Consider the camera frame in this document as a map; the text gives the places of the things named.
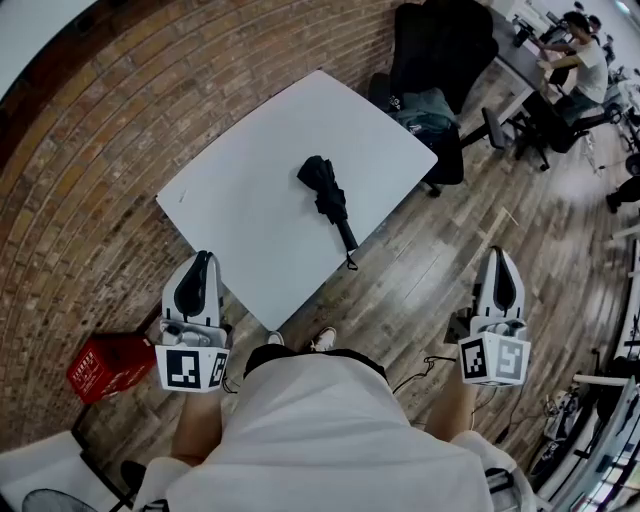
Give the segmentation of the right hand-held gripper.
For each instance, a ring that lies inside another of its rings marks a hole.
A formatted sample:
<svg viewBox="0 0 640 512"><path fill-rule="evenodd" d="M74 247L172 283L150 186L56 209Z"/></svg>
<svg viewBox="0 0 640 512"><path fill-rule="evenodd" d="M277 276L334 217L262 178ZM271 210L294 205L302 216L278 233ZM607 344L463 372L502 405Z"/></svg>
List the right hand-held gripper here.
<svg viewBox="0 0 640 512"><path fill-rule="evenodd" d="M519 271L501 248L483 257L473 288L474 314L469 335L458 341L465 384L521 386L531 352L527 325L521 320L525 291ZM514 318L505 319L495 316Z"/></svg>

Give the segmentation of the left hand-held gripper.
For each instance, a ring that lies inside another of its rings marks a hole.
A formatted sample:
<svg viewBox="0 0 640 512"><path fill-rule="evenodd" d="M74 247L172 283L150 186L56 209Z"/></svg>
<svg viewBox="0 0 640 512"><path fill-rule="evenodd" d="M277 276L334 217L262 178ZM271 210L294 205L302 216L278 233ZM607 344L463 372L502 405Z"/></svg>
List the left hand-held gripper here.
<svg viewBox="0 0 640 512"><path fill-rule="evenodd" d="M199 251L164 286L164 319L155 355L165 390L207 393L222 385L232 342L224 329L216 327L221 319L219 270L212 252Z"/></svg>

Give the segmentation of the black umbrella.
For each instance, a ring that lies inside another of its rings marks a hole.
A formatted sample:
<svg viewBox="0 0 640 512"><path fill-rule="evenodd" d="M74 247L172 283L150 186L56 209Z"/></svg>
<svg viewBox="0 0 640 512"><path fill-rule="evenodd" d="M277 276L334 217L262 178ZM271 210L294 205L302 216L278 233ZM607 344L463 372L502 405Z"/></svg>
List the black umbrella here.
<svg viewBox="0 0 640 512"><path fill-rule="evenodd" d="M320 155L311 156L301 166L297 178L316 193L317 211L337 227L346 251L347 268L357 271L351 253L359 244L348 222L345 193L337 184L332 162Z"/></svg>

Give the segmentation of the person's left forearm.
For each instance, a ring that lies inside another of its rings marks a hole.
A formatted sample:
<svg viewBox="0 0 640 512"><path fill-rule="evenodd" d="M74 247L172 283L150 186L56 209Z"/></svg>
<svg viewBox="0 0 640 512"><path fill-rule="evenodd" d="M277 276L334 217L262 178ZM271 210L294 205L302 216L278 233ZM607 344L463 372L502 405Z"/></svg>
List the person's left forearm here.
<svg viewBox="0 0 640 512"><path fill-rule="evenodd" d="M222 394L187 393L173 435L170 456L191 467L202 464L222 437Z"/></svg>

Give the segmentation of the person's right forearm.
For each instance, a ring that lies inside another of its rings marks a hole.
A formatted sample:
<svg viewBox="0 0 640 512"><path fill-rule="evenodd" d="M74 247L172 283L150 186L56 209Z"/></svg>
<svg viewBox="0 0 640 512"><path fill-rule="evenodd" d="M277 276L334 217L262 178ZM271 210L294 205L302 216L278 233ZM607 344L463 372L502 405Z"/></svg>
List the person's right forearm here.
<svg viewBox="0 0 640 512"><path fill-rule="evenodd" d="M444 442L471 429L477 387L451 375L434 399L424 431Z"/></svg>

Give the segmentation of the red plastic crate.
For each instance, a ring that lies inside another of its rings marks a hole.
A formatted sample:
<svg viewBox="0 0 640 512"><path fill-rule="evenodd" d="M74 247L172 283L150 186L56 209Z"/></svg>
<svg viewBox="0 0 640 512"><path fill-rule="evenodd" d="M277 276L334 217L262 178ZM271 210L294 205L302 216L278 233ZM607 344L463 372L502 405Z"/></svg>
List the red plastic crate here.
<svg viewBox="0 0 640 512"><path fill-rule="evenodd" d="M88 405L135 386L155 364L155 349L144 335L96 334L80 349L66 377Z"/></svg>

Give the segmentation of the white table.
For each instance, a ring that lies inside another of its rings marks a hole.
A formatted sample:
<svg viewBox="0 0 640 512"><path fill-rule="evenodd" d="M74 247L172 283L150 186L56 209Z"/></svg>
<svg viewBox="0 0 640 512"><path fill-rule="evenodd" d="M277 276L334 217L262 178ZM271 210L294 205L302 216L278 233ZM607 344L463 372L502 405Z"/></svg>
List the white table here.
<svg viewBox="0 0 640 512"><path fill-rule="evenodd" d="M317 155L332 163L357 242L437 161L379 108L314 71L211 142L157 196L191 247L215 254L224 285L270 330L347 255L338 229L297 176Z"/></svg>

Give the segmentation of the person's right white shoe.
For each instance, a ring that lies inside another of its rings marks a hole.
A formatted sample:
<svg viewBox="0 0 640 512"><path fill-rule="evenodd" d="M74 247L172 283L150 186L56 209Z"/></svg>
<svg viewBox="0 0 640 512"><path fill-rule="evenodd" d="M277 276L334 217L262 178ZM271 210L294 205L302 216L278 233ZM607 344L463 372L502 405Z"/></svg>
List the person's right white shoe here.
<svg viewBox="0 0 640 512"><path fill-rule="evenodd" d="M337 331L333 327L326 327L310 342L311 352L323 353L332 350L337 339Z"/></svg>

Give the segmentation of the cluttered white workbench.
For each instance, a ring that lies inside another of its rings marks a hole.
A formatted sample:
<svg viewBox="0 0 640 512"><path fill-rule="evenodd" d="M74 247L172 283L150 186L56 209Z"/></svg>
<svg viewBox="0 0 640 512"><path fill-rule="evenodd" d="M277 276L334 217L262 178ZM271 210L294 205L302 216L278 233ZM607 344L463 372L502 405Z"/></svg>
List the cluttered white workbench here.
<svg viewBox="0 0 640 512"><path fill-rule="evenodd" d="M536 492L537 512L583 512L640 428L640 385L634 377L577 374L573 381L591 391L615 391L618 400L606 420L591 411L562 462Z"/></svg>

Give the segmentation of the black mesh office chair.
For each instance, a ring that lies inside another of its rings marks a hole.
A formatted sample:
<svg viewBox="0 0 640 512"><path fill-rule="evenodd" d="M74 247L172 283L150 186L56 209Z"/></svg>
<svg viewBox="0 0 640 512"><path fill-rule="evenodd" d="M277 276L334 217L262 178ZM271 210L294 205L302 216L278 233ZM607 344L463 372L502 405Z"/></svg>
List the black mesh office chair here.
<svg viewBox="0 0 640 512"><path fill-rule="evenodd" d="M523 112L506 120L516 134L517 149L514 157L519 160L528 148L535 149L542 160L542 172L550 169L546 149L566 154L580 138L588 135L592 128L605 123L616 124L622 117L620 107L614 104L603 113L580 118L573 124L568 124L555 106L539 92L532 93L523 102L522 108Z"/></svg>

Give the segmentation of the black standing fan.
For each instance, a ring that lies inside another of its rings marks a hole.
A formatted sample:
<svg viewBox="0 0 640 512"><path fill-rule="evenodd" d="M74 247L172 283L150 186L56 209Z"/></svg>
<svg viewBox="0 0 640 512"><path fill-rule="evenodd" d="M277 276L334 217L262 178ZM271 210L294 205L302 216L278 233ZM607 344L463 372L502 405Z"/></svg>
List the black standing fan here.
<svg viewBox="0 0 640 512"><path fill-rule="evenodd" d="M121 463L120 473L129 491L118 500L108 512L119 512L123 507L132 505L137 495L146 467L130 460ZM21 512L98 512L82 500L67 493L53 489L37 489L26 495Z"/></svg>

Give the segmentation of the person's white shirt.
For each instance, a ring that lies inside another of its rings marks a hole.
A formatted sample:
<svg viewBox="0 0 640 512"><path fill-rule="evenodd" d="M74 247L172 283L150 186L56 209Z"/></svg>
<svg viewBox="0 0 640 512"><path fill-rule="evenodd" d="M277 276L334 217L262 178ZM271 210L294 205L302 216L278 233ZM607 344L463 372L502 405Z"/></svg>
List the person's white shirt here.
<svg viewBox="0 0 640 512"><path fill-rule="evenodd" d="M515 461L469 429L414 428L385 378L328 353L246 377L220 443L153 460L134 512L536 512Z"/></svg>

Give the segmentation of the grey-green jacket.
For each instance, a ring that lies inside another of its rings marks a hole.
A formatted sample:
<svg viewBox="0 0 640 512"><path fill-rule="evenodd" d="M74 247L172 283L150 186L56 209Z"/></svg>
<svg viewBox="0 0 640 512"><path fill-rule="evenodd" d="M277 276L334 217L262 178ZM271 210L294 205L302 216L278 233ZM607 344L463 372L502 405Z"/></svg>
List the grey-green jacket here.
<svg viewBox="0 0 640 512"><path fill-rule="evenodd" d="M440 134L452 127L459 127L456 114L439 88L420 93L404 93L402 108L394 119L413 135L423 132Z"/></svg>

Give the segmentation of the white side desk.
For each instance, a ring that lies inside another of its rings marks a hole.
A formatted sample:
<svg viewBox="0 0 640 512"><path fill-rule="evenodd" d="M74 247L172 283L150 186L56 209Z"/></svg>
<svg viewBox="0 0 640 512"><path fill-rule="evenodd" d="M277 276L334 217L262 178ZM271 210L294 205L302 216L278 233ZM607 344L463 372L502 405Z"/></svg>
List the white side desk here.
<svg viewBox="0 0 640 512"><path fill-rule="evenodd" d="M80 457L81 446L70 431L0 453L0 494L20 512L27 494L51 489L68 494L98 512L108 512L118 502Z"/></svg>

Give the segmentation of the grey desk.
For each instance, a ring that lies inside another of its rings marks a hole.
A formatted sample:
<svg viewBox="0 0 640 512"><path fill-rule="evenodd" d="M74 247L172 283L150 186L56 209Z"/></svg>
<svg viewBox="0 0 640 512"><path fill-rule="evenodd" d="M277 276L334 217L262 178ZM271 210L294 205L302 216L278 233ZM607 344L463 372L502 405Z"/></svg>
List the grey desk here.
<svg viewBox="0 0 640 512"><path fill-rule="evenodd" d="M517 32L514 25L492 7L489 12L493 20L493 37L499 46L495 61L515 81L513 97L497 115L499 123L504 124L543 84L544 70L537 64L538 48L525 41L516 46Z"/></svg>

